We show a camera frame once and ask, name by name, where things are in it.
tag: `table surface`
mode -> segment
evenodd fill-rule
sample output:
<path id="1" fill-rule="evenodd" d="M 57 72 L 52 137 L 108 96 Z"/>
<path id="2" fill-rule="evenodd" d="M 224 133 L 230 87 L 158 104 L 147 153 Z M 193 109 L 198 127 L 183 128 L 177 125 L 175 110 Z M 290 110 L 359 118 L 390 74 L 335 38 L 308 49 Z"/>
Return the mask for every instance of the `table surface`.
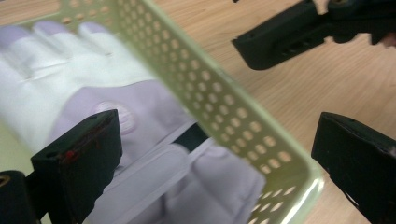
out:
<path id="1" fill-rule="evenodd" d="M 296 0 L 154 0 L 266 108 L 310 153 L 322 111 L 359 120 L 396 138 L 396 49 L 369 45 L 368 35 L 326 44 L 266 71 L 250 70 L 231 40 Z M 317 0 L 323 12 L 327 1 Z M 15 13 L 17 4 L 23 13 Z M 0 24 L 48 13 L 55 0 L 0 2 Z M 325 175 L 305 223 L 368 223 Z"/>

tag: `perforated basket wall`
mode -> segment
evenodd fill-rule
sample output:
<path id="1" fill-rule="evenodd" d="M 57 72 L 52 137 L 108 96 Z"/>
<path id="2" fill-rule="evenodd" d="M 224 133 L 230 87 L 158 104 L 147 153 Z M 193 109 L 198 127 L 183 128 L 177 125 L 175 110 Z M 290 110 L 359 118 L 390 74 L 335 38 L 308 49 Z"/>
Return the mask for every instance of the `perforated basket wall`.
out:
<path id="1" fill-rule="evenodd" d="M 62 0 L 41 19 L 76 29 L 98 21 L 120 35 L 220 144 L 267 185 L 249 224 L 301 223 L 321 189 L 319 168 L 290 136 L 150 0 Z"/>

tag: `light green basket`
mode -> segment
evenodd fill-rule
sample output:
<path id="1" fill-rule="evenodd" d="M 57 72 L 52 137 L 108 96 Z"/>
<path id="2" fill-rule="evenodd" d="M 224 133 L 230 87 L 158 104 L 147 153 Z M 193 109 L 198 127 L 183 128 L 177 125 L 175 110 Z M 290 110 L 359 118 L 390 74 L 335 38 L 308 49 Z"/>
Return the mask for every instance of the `light green basket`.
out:
<path id="1" fill-rule="evenodd" d="M 120 35 L 209 135 L 265 175 L 267 184 L 249 224 L 304 222 L 323 186 L 320 169 L 151 0 L 62 0 L 60 12 L 21 24 L 43 19 L 72 30 L 80 21 L 98 21 Z M 4 136 L 0 148 L 14 146 Z"/>

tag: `wood grain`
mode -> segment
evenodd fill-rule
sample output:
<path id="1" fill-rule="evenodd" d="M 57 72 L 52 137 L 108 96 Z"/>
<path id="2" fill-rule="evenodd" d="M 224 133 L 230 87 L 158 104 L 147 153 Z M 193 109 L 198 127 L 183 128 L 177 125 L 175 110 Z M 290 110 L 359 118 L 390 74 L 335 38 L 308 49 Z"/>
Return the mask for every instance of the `wood grain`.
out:
<path id="1" fill-rule="evenodd" d="M 55 5 L 49 4 L 50 1 L 0 2 L 0 24 L 56 10 L 56 1 Z M 370 46 L 368 35 L 360 35 L 344 45 L 329 40 L 325 45 L 270 70 L 252 71 L 240 58 L 231 40 L 297 1 L 241 0 L 238 4 L 232 0 L 155 2 L 308 152 L 322 111 L 350 116 L 396 138 L 395 49 Z M 321 12 L 325 11 L 325 2 L 317 1 Z M 323 194 L 305 223 L 368 221 L 326 176 Z"/>
<path id="2" fill-rule="evenodd" d="M 0 25 L 48 15 L 60 6 L 58 0 L 0 0 Z"/>

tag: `glove finger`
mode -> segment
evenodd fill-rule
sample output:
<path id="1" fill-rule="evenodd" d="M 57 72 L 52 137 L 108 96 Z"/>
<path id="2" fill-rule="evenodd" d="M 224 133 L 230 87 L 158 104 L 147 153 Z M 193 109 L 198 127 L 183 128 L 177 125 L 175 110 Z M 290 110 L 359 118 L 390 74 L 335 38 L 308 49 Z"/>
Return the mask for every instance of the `glove finger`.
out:
<path id="1" fill-rule="evenodd" d="M 78 33 L 105 55 L 111 55 L 116 60 L 130 60 L 133 58 L 128 49 L 113 34 L 96 22 L 83 22 L 78 27 Z"/>
<path id="2" fill-rule="evenodd" d="M 1 94 L 0 97 L 4 98 L 8 92 L 13 92 L 18 88 L 18 85 L 23 81 L 23 78 L 19 72 L 14 69 L 6 60 L 6 57 L 0 51 L 0 85 Z"/>
<path id="3" fill-rule="evenodd" d="M 66 63 L 64 58 L 20 26 L 0 28 L 0 49 L 14 67 L 23 70 L 25 79 L 35 77 L 38 70 Z"/>
<path id="4" fill-rule="evenodd" d="M 60 51 L 65 57 L 92 53 L 78 36 L 71 33 L 63 24 L 56 21 L 38 21 L 33 26 L 37 36 Z"/>

